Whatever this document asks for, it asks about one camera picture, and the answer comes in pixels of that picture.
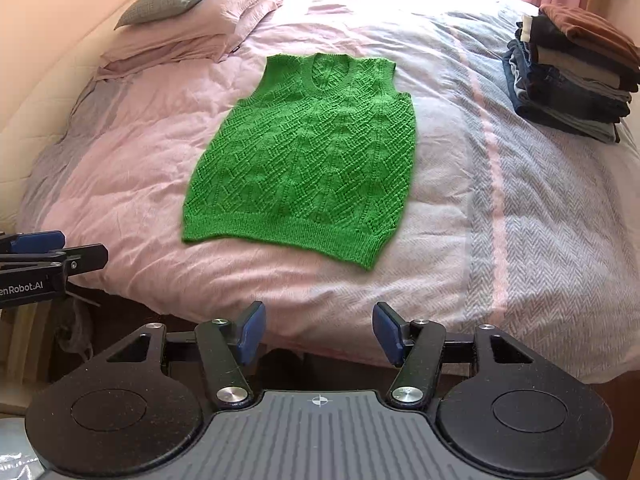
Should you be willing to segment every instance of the circular pad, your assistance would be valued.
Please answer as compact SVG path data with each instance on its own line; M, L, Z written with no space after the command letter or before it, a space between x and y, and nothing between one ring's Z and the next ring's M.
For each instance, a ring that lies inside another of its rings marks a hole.
M117 431L133 426L146 412L146 401L129 390L98 390L80 397L71 415L83 428Z
M543 433L557 428L566 418L561 400L544 392L517 390L501 395L492 406L495 418L508 428L525 433Z

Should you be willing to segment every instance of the ribbed hem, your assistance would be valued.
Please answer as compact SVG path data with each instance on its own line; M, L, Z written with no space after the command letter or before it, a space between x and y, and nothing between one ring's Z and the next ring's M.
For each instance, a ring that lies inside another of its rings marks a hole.
M292 217L255 213L184 217L183 241L197 242L221 236L250 238L312 249L339 260L354 262L367 270L373 267L378 251L386 242L386 238L345 231Z

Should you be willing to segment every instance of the pink pillow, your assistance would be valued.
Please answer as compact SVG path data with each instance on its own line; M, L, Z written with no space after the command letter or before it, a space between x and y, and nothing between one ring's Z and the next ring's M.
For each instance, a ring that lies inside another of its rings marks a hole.
M242 14L258 0L202 0L193 9L156 22L121 27L100 66L147 50L216 34L232 34Z
M240 16L236 30L231 34L193 38L145 50L135 56L112 61L106 66L100 67L94 79L123 77L157 64L183 59L208 57L213 61L220 61L244 41L267 13L281 5L282 0L259 0Z

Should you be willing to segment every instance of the blue gripper pad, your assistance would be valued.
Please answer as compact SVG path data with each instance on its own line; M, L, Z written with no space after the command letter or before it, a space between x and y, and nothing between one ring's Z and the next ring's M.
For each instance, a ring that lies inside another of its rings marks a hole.
M267 312L264 304L262 304L242 327L237 346L239 365L246 365L252 361L266 328Z
M377 304L373 307L371 315L373 333L386 358L393 366L402 366L404 363L404 343L400 327Z
M44 254L62 249L65 246L65 235L60 231L45 231L19 235L11 242L13 254Z

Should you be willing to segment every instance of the metal screw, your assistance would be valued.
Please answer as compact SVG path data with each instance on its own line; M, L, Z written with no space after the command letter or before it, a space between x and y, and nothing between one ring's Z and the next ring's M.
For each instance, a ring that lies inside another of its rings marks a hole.
M391 392L391 396L398 402L410 404L422 398L422 392L413 386L400 386Z
M220 388L216 393L216 397L228 404L235 404L236 402L242 402L249 394L244 388L240 386L227 386L226 388Z

